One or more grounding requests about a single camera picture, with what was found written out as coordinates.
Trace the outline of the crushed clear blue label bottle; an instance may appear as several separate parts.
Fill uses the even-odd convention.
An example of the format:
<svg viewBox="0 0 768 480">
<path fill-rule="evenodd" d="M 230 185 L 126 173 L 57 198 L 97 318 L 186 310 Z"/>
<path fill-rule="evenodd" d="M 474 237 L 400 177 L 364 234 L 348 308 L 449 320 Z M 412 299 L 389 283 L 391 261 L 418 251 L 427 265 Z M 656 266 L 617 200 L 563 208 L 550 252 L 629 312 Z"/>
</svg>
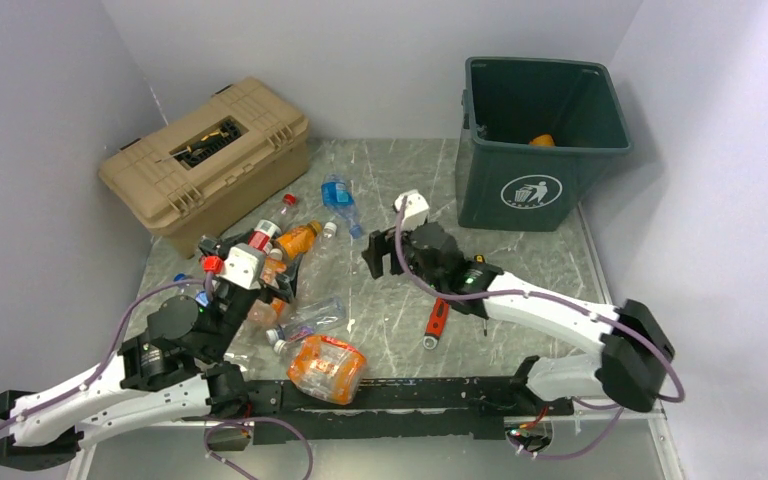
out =
<svg viewBox="0 0 768 480">
<path fill-rule="evenodd" d="M 308 336 L 343 325 L 348 321 L 346 308 L 339 297 L 329 297 L 298 309 L 284 325 L 266 331 L 276 354 L 281 354 Z"/>
</svg>

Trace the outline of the blue tinted water bottle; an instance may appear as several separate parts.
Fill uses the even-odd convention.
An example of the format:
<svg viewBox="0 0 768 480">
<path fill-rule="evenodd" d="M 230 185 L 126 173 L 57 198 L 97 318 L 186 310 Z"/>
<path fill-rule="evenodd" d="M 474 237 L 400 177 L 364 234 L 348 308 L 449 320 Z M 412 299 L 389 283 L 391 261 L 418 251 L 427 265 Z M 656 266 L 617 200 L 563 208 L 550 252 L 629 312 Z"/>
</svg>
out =
<svg viewBox="0 0 768 480">
<path fill-rule="evenodd" d="M 361 238 L 364 230 L 360 223 L 360 212 L 348 183 L 339 175 L 329 173 L 323 178 L 320 190 L 323 205 L 346 222 L 353 239 Z"/>
</svg>

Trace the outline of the crushed orange label jug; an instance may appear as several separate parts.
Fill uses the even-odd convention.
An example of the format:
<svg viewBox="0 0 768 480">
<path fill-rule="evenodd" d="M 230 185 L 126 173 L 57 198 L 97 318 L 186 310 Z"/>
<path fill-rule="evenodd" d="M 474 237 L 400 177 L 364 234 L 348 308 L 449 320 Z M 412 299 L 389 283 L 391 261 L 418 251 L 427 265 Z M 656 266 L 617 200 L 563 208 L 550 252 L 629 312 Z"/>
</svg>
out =
<svg viewBox="0 0 768 480">
<path fill-rule="evenodd" d="M 352 345 L 326 335 L 311 335 L 301 341 L 286 373 L 302 393 L 345 406 L 354 400 L 366 368 L 366 357 Z"/>
</svg>

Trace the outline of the small orange bottle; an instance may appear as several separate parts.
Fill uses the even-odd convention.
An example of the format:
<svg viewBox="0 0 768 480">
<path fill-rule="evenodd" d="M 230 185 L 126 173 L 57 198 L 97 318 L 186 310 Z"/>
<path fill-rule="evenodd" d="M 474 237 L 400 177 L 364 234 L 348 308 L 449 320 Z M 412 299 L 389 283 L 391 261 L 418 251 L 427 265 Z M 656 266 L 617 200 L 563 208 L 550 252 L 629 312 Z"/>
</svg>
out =
<svg viewBox="0 0 768 480">
<path fill-rule="evenodd" d="M 555 141 L 550 134 L 542 134 L 532 139 L 529 142 L 529 144 L 531 146 L 539 146 L 539 147 L 554 147 Z"/>
</svg>

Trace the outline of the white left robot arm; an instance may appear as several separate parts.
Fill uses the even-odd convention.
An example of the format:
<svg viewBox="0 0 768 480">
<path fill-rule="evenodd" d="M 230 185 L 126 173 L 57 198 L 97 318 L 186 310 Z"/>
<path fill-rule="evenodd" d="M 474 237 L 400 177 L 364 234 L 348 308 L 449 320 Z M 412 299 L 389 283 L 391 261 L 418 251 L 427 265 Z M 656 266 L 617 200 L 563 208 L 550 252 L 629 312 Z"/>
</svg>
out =
<svg viewBox="0 0 768 480">
<path fill-rule="evenodd" d="M 159 422 L 233 421 L 280 410 L 278 387 L 245 380 L 225 354 L 254 304 L 297 292 L 296 258 L 272 282 L 266 255 L 238 243 L 204 240 L 222 267 L 138 297 L 103 359 L 40 392 L 0 394 L 0 466 L 40 471 L 66 464 L 97 443 Z"/>
</svg>

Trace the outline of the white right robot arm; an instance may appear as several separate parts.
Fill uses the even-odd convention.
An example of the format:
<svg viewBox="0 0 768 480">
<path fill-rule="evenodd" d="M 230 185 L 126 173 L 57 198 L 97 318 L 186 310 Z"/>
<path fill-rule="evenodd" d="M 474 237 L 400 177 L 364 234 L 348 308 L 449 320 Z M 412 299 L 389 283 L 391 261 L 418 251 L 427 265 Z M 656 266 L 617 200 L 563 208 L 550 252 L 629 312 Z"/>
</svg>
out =
<svg viewBox="0 0 768 480">
<path fill-rule="evenodd" d="M 362 257 L 373 278 L 404 274 L 459 313 L 524 326 L 577 348 L 574 356 L 532 355 L 520 363 L 509 383 L 512 404 L 524 415 L 575 397 L 603 397 L 641 413 L 658 401 L 686 398 L 672 365 L 675 349 L 642 302 L 594 303 L 538 287 L 467 257 L 436 222 L 374 231 Z"/>
</svg>

